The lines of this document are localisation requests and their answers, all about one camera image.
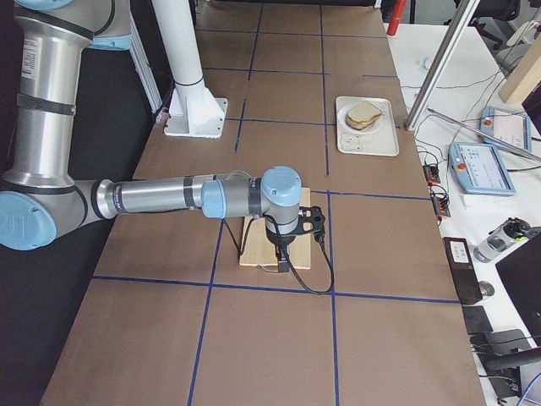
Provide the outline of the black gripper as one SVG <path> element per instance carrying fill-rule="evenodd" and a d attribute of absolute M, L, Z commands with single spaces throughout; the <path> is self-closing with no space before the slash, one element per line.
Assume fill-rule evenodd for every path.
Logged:
<path fill-rule="evenodd" d="M 281 235 L 271 232 L 270 230 L 266 230 L 266 237 L 269 239 L 269 241 L 274 245 L 275 247 L 275 255 L 277 259 L 277 271 L 279 273 L 285 273 L 289 272 L 290 266 L 287 261 L 287 257 L 289 256 L 287 247 L 289 244 L 291 244 L 295 236 L 293 235 Z"/>

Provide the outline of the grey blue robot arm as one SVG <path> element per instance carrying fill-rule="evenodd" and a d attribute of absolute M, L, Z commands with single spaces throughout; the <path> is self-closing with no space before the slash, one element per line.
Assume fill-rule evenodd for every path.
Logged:
<path fill-rule="evenodd" d="M 156 114 L 147 81 L 121 82 L 128 101 L 104 94 L 77 119 L 83 62 L 104 66 L 113 52 L 119 73 L 131 61 L 128 1 L 17 1 L 14 23 L 23 46 L 16 121 L 1 176 L 1 244 L 28 251 L 95 222 L 121 215 L 200 211 L 205 217 L 261 218 L 280 266 L 302 230 L 301 179 L 287 166 L 254 177 L 242 170 L 143 180 L 134 177 Z"/>

